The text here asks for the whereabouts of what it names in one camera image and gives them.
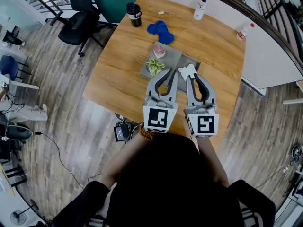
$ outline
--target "cable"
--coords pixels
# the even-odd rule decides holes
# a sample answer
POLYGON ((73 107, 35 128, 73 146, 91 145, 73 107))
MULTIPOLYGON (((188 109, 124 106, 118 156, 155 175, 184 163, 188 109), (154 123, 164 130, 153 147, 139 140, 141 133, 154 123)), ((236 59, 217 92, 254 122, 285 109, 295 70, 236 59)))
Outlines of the cable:
POLYGON ((99 174, 97 174, 97 175, 94 175, 94 176, 89 177, 89 178, 87 179, 88 183, 89 183, 89 180, 90 180, 90 179, 93 179, 93 178, 95 178, 96 176, 99 176, 99 175, 102 176, 102 174, 99 173, 99 174))
MULTIPOLYGON (((35 134, 35 135, 42 135, 43 133, 41 133, 41 132, 35 132, 34 134, 35 134)), ((78 182, 78 180, 76 179, 75 175, 74 175, 74 174, 73 174, 73 173, 72 173, 72 172, 63 164, 63 162, 61 161, 60 149, 59 149, 58 145, 56 144, 56 142, 55 142, 53 139, 51 139, 48 135, 46 135, 46 134, 43 134, 43 135, 45 135, 47 138, 49 138, 49 139, 56 145, 56 147, 57 147, 57 149, 58 149, 58 152, 59 152, 59 160, 60 160, 62 166, 63 166, 66 170, 68 170, 68 171, 71 173, 71 175, 72 175, 73 178, 75 179, 76 183, 80 186, 80 188, 84 189, 84 187, 82 187, 81 184, 80 184, 80 183, 78 182)))
POLYGON ((16 94, 11 94, 10 92, 9 92, 9 94, 10 94, 12 97, 16 97, 16 94))
POLYGON ((134 133, 134 130, 136 129, 136 128, 138 128, 141 124, 143 124, 144 122, 141 122, 141 123, 139 123, 138 125, 136 125, 134 128, 133 128, 133 130, 132 130, 132 133, 131 133, 131 135, 130 135, 130 137, 129 137, 129 140, 131 140, 132 138, 133 138, 133 133, 134 133))
POLYGON ((6 114, 6 113, 10 113, 10 112, 13 112, 13 113, 17 113, 17 112, 19 112, 22 108, 24 108, 24 106, 25 106, 25 104, 24 103, 22 103, 22 104, 16 104, 15 102, 13 102, 13 100, 11 100, 10 98, 9 98, 9 96, 7 96, 7 95, 5 95, 6 96, 6 98, 9 100, 9 102, 12 102, 11 103, 11 105, 10 105, 10 107, 8 108, 8 109, 6 109, 6 110, 2 110, 1 112, 3 113, 3 112, 5 112, 5 113, 3 113, 3 114, 6 114), (18 105, 18 107, 16 108, 16 109, 12 109, 12 110, 10 110, 11 108, 12 108, 12 106, 13 106, 13 104, 14 105, 18 105))
POLYGON ((257 189, 257 188, 259 188, 259 187, 261 187, 261 186, 263 186, 265 183, 267 183, 268 182, 268 180, 270 179, 270 178, 272 178, 273 176, 275 176, 278 172, 280 172, 281 170, 283 170, 283 169, 285 169, 285 166, 284 167, 282 167, 282 168, 280 168, 279 170, 277 170, 275 173, 273 173, 268 179, 266 179, 266 181, 264 182, 264 183, 262 183, 261 185, 259 185, 258 187, 255 187, 255 189, 257 189))

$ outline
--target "blue chair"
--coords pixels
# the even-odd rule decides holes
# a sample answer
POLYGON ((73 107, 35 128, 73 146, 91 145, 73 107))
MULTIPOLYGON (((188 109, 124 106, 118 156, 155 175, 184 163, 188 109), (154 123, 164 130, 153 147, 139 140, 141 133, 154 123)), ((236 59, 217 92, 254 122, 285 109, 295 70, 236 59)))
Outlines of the blue chair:
POLYGON ((10 80, 14 81, 15 78, 19 78, 19 79, 24 79, 22 77, 17 77, 17 74, 19 71, 21 72, 24 72, 28 75, 31 75, 30 73, 24 71, 24 70, 21 70, 19 69, 18 67, 18 63, 21 64, 21 65, 24 65, 26 67, 28 67, 27 65, 25 64, 22 64, 18 61, 16 61, 12 56, 10 55, 3 55, 1 60, 0 60, 0 72, 2 75, 6 75, 6 74, 9 74, 10 76, 10 80))

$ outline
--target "wooden table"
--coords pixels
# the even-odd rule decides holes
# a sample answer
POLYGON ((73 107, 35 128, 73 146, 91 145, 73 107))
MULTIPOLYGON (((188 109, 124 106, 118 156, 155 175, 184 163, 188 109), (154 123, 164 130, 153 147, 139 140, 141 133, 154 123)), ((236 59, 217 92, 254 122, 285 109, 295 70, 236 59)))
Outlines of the wooden table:
MULTIPOLYGON (((143 120, 143 100, 149 80, 140 75, 148 52, 158 41, 146 29, 163 20, 175 41, 169 44, 191 56, 201 65, 198 74, 209 81, 216 92, 220 114, 218 135, 211 137, 217 148, 226 132, 240 86, 245 42, 237 32, 218 20, 204 15, 196 21, 194 10, 167 0, 137 0, 142 25, 132 26, 125 16, 103 50, 89 78, 83 96, 135 122, 143 120)), ((170 132, 184 135, 181 118, 187 107, 186 95, 178 92, 179 109, 170 132)))

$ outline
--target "railing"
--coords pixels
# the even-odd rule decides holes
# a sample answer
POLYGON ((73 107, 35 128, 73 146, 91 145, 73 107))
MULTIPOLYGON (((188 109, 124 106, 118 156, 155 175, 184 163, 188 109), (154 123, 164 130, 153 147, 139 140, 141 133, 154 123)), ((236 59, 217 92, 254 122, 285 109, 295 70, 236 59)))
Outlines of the railing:
POLYGON ((268 19, 269 19, 268 21, 264 17, 262 17, 259 13, 257 13, 255 10, 253 10, 251 7, 244 4, 240 0, 220 0, 220 1, 230 5, 240 13, 244 14, 246 17, 251 19, 255 24, 261 27, 264 31, 266 31, 278 43, 278 45, 280 45, 281 48, 287 53, 289 58, 294 62, 300 73, 303 75, 303 57, 301 57, 302 50, 298 49, 298 47, 297 50, 292 48, 287 38, 282 36, 282 34, 277 29, 275 29, 273 25, 269 22, 270 21, 269 17, 271 16, 270 14, 271 10, 269 10, 268 13, 265 13, 265 15, 268 14, 268 19))
POLYGON ((258 0, 261 15, 287 40, 303 61, 302 38, 283 0, 258 0))
POLYGON ((54 16, 60 11, 74 11, 70 0, 27 0, 40 13, 51 12, 54 16))

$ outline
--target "black bottle cap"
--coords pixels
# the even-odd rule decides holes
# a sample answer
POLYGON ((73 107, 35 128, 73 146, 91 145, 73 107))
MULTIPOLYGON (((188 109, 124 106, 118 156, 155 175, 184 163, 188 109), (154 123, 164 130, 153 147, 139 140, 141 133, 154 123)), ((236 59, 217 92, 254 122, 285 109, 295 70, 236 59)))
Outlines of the black bottle cap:
POLYGON ((140 12, 140 6, 138 4, 134 4, 133 2, 129 2, 126 5, 126 12, 130 15, 136 15, 140 12))

